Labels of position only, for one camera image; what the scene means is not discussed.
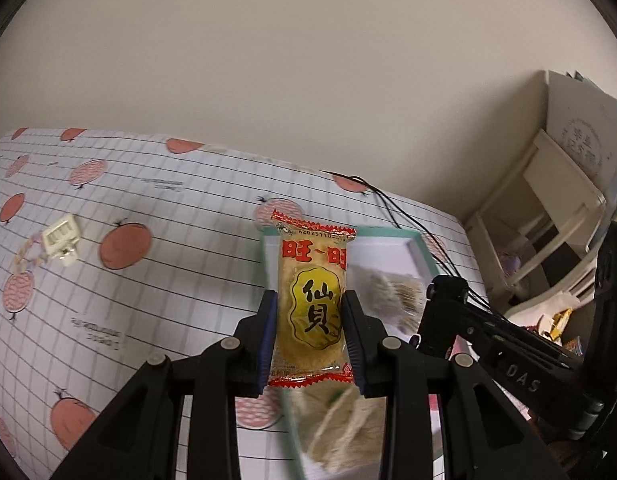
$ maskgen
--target black cable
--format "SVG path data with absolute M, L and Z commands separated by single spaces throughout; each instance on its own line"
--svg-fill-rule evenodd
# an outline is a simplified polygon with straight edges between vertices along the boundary
M 418 227 L 420 230 L 424 231 L 426 234 L 429 235 L 429 237 L 431 237 L 431 239 L 434 241 L 434 243 L 437 245 L 437 247 L 439 248 L 440 252 L 442 253 L 442 255 L 446 258 L 447 262 L 451 265 L 451 267 L 453 268 L 454 272 L 452 272 L 446 265 L 446 262 L 444 262 L 441 258 L 439 258 L 438 256 L 436 256 L 435 254 L 431 253 L 431 256 L 434 257 L 434 259 L 437 261 L 437 263 L 439 264 L 440 267 L 442 267 L 443 270 L 445 270 L 445 272 L 450 275 L 450 276 L 457 276 L 459 278 L 461 278 L 461 274 L 460 271 L 458 270 L 457 266 L 455 266 L 455 264 L 453 263 L 453 261 L 451 260 L 451 257 L 449 256 L 449 254 L 446 252 L 446 250 L 444 249 L 444 247 L 442 246 L 442 244 L 440 243 L 440 241 L 437 239 L 437 236 L 435 236 L 433 233 L 431 233 L 425 225 L 422 224 L 422 222 L 420 222 L 419 220 L 417 220 L 416 218 L 412 217 L 411 215 L 409 215 L 409 213 L 407 213 L 406 211 L 404 211 L 399 205 L 397 205 L 396 202 L 394 202 L 393 199 L 391 199 L 391 197 L 389 197 L 386 193 L 384 193 L 381 189 L 379 189 L 378 187 L 375 187 L 373 184 L 368 183 L 366 180 L 364 180 L 362 177 L 356 176 L 356 175 L 351 175 L 351 176 L 346 176 L 340 173 L 334 173 L 331 172 L 331 174 L 334 174 L 336 176 L 341 176 L 343 178 L 347 178 L 349 180 L 352 180 L 354 182 L 357 182 L 358 184 L 362 184 L 364 186 L 366 186 L 368 189 L 370 189 L 375 195 L 380 197 L 380 200 L 383 202 L 384 207 L 386 208 L 387 212 L 389 213 L 389 216 L 391 217 L 391 220 L 393 221 L 394 225 L 396 226 L 396 228 L 398 229 L 402 229 L 402 226 L 399 224 L 399 222 L 396 221 L 395 217 L 393 216 L 393 211 L 391 211 L 391 208 L 389 206 L 389 203 L 400 213 L 402 213 L 402 215 L 409 219 L 413 224 L 416 225 L 416 227 Z M 482 298 L 480 297 L 480 295 L 471 288 L 471 286 L 469 285 L 469 296 L 476 301 L 478 304 L 480 304 L 480 306 L 490 310 L 490 312 L 493 312 L 494 314 L 498 315 L 499 317 L 503 317 L 503 315 L 495 310 L 493 310 L 491 308 L 491 306 Z

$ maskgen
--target white clip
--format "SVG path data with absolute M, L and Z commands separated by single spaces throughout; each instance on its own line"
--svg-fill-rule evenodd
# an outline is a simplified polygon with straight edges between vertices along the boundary
M 48 257 L 58 256 L 65 267 L 77 261 L 76 244 L 80 238 L 79 227 L 71 214 L 64 216 L 42 233 L 42 242 Z

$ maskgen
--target screw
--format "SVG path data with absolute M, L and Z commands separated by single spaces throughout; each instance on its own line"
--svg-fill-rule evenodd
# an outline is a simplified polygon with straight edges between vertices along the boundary
M 455 354 L 455 362 L 464 368 L 470 368 L 473 366 L 473 357 L 469 354 Z
M 402 341 L 400 341 L 397 337 L 385 337 L 382 340 L 382 346 L 384 348 L 388 348 L 389 350 L 397 350 L 400 345 L 402 345 Z
M 419 334 L 413 334 L 409 339 L 409 345 L 417 348 L 418 346 L 420 346 L 421 340 L 422 337 Z
M 220 346 L 224 349 L 224 350 L 235 350 L 238 346 L 239 346 L 239 339 L 237 337 L 225 337 L 221 343 Z
M 435 297 L 435 284 L 429 283 L 429 285 L 426 287 L 426 299 L 432 300 L 434 297 Z
M 146 359 L 146 362 L 151 366 L 159 366 L 164 361 L 166 361 L 166 354 L 162 352 L 151 352 L 148 359 Z

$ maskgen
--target snack wrapper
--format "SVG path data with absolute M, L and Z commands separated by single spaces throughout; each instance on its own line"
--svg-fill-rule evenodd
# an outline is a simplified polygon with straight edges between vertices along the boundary
M 355 229 L 273 211 L 280 232 L 277 334 L 271 386 L 353 381 L 340 303 L 346 290 L 346 244 Z

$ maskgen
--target das logo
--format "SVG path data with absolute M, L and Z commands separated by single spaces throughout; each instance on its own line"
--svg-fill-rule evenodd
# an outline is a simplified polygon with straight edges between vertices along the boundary
M 518 370 L 517 365 L 511 365 L 508 367 L 508 370 L 506 370 L 506 376 L 515 377 L 518 375 L 518 371 L 519 370 Z M 540 387 L 540 381 L 538 379 L 530 380 L 528 372 L 524 372 L 522 375 L 520 375 L 515 380 L 515 382 L 519 384 L 520 386 L 527 386 L 527 389 L 528 391 L 530 391 L 530 393 L 537 392 L 538 388 Z

